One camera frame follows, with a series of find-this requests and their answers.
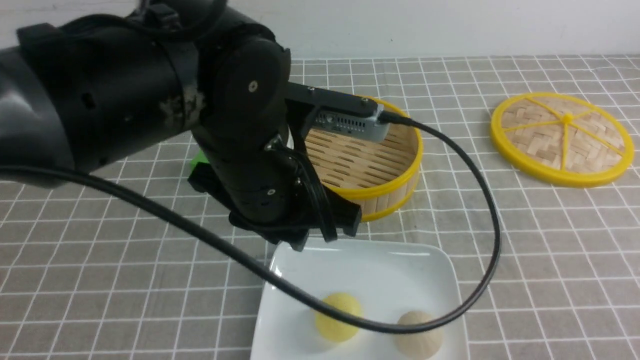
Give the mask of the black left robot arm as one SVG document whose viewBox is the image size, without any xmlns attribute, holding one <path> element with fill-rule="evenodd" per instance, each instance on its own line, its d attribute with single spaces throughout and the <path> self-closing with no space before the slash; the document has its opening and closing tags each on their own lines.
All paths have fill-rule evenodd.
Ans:
<svg viewBox="0 0 640 360">
<path fill-rule="evenodd" d="M 224 0 L 153 0 L 17 30 L 1 51 L 1 178 L 44 188 L 88 178 L 190 132 L 189 183 L 230 222 L 301 251 L 311 230 L 353 237 L 361 207 L 320 182 L 305 137 L 321 100 L 290 82 L 291 51 Z"/>
</svg>

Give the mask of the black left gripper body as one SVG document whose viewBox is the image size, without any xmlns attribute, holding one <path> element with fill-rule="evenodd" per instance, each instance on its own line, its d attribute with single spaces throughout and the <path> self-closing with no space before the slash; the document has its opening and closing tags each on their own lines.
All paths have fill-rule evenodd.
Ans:
<svg viewBox="0 0 640 360">
<path fill-rule="evenodd" d="M 354 237 L 362 210 L 320 182 L 304 144 L 309 126 L 224 137 L 198 126 L 192 135 L 205 157 L 188 181 L 229 210 L 229 221 L 269 243 L 304 249 L 311 230 L 326 242 Z"/>
</svg>

